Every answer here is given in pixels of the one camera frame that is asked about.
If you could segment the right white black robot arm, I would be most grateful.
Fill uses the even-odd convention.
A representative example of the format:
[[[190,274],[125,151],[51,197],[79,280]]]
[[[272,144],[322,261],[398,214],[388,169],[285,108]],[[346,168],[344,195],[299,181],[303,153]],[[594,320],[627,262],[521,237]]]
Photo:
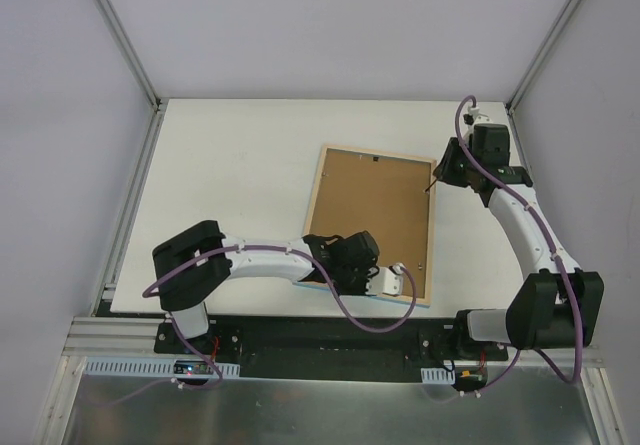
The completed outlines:
[[[509,159],[508,128],[475,125],[468,135],[450,138],[435,171],[438,181],[479,196],[502,227],[523,277],[507,308],[459,312],[463,327],[450,334],[450,347],[461,359],[476,357],[486,342],[581,351],[592,341],[604,295],[600,274],[585,270],[562,248],[529,173]]]

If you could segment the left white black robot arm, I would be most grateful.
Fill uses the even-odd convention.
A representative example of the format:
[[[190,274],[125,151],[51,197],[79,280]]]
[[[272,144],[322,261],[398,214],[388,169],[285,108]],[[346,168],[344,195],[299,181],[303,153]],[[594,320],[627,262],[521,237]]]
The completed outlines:
[[[240,278],[325,282],[339,296],[385,290],[379,248],[367,231],[348,237],[308,234],[292,241],[247,241],[201,221],[152,251],[156,281],[142,292],[157,297],[178,320],[176,340],[188,353],[204,352],[211,330],[204,301],[222,283]]]

